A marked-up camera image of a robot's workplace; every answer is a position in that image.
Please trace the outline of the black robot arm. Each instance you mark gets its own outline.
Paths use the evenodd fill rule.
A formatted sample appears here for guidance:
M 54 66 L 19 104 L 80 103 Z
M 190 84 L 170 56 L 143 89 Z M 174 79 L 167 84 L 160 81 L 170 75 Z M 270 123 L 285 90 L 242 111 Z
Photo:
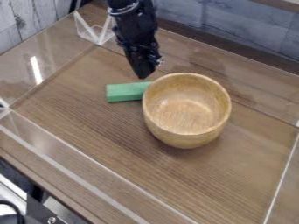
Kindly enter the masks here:
M 162 63 L 155 38 L 158 19 L 152 0 L 107 0 L 107 12 L 115 19 L 116 43 L 139 79 L 146 79 Z

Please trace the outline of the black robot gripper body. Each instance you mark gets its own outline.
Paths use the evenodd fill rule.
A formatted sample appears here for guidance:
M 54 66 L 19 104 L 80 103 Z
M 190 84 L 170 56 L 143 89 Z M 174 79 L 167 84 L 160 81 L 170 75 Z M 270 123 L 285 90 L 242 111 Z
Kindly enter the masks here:
M 123 49 L 146 48 L 158 43 L 158 20 L 152 1 L 111 1 L 110 16 L 116 20 L 114 32 Z

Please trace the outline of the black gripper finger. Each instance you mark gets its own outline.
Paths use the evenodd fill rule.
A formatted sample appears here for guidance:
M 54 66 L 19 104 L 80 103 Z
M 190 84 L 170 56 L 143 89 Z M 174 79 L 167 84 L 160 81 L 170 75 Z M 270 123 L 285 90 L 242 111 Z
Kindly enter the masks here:
M 124 48 L 126 58 L 139 79 L 146 79 L 155 71 L 151 51 L 146 48 Z
M 143 77 L 148 77 L 155 72 L 155 68 L 163 61 L 158 43 L 152 43 L 143 49 L 143 58 Z

